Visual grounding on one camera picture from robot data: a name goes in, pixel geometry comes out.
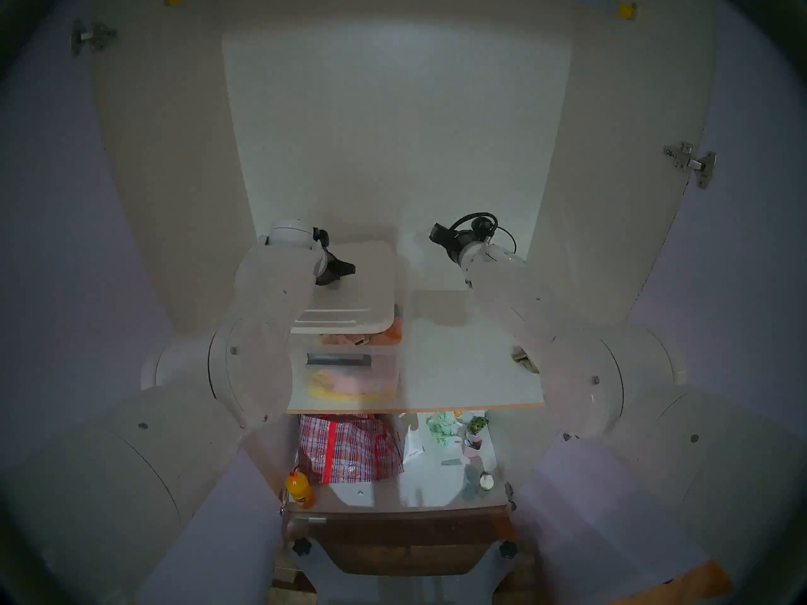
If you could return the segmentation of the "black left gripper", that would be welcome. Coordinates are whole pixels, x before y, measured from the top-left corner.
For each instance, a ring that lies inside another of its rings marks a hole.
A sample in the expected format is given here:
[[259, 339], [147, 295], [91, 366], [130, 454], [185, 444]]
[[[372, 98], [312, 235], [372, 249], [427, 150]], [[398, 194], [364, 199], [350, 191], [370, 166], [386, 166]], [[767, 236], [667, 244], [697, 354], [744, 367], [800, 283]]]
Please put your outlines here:
[[337, 259], [331, 252], [325, 253], [324, 270], [316, 277], [317, 286], [328, 286], [354, 275], [355, 264]]

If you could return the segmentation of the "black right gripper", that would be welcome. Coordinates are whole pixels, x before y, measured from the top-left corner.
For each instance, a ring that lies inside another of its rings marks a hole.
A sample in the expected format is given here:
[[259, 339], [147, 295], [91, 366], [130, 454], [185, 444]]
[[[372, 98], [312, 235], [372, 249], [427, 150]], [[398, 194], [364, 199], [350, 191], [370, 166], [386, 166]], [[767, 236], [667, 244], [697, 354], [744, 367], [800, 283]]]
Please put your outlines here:
[[460, 223], [446, 227], [434, 223], [430, 231], [430, 241], [445, 250], [447, 257], [460, 264], [462, 252], [470, 245], [479, 243], [479, 235], [472, 228], [460, 229]]

